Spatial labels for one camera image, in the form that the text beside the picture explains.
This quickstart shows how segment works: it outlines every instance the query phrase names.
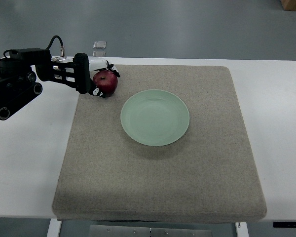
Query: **metal plate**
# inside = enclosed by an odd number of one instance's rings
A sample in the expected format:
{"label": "metal plate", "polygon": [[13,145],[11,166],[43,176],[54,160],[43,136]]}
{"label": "metal plate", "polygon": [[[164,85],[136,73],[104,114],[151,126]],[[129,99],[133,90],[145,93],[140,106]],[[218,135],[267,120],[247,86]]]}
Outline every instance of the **metal plate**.
{"label": "metal plate", "polygon": [[212,231],[152,228],[150,237],[212,237]]}
{"label": "metal plate", "polygon": [[89,237],[150,237],[150,228],[91,225]]}
{"label": "metal plate", "polygon": [[91,225],[89,237],[212,237],[212,231]]}

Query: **black cable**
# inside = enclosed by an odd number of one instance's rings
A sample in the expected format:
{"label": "black cable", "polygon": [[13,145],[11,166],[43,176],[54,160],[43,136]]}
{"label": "black cable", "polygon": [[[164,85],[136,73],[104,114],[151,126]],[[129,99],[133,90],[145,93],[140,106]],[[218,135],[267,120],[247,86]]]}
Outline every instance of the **black cable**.
{"label": "black cable", "polygon": [[59,36],[53,36],[53,38],[51,38],[50,43],[46,49],[50,49],[50,47],[52,46],[52,44],[56,38],[59,39],[60,46],[64,46],[63,41],[61,40],[61,38]]}

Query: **white table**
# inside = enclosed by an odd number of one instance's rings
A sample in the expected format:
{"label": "white table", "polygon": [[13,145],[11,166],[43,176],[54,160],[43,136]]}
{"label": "white table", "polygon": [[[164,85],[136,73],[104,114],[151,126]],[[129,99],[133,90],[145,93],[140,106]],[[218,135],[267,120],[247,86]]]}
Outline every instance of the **white table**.
{"label": "white table", "polygon": [[[296,221],[296,62],[107,59],[114,64],[228,67],[266,199],[263,221]],[[42,85],[38,98],[0,121],[0,217],[55,218],[51,205],[78,92],[53,82]]]}

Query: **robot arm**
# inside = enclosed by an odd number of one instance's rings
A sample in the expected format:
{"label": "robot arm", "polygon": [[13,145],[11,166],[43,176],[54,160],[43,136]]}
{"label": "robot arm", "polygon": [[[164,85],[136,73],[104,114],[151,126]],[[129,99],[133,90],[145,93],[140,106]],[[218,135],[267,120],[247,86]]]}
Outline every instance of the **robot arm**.
{"label": "robot arm", "polygon": [[[61,43],[61,57],[51,58],[49,48],[53,40]],[[59,36],[54,36],[47,49],[12,49],[0,59],[0,120],[6,120],[22,107],[39,96],[42,85],[36,82],[35,65],[41,81],[53,81],[75,88],[80,94],[105,97],[90,78],[90,71],[110,70],[120,77],[118,70],[107,60],[77,53],[73,58],[64,56],[64,47]]]}

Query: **ceramic plate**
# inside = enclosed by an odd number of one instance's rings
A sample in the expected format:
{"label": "ceramic plate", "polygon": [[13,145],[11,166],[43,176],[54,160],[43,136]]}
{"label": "ceramic plate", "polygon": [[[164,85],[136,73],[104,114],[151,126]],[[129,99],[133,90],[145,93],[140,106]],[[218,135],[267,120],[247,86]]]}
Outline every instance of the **ceramic plate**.
{"label": "ceramic plate", "polygon": [[145,90],[130,97],[120,119],[125,132],[148,146],[177,141],[189,125],[189,112],[176,95],[164,90]]}

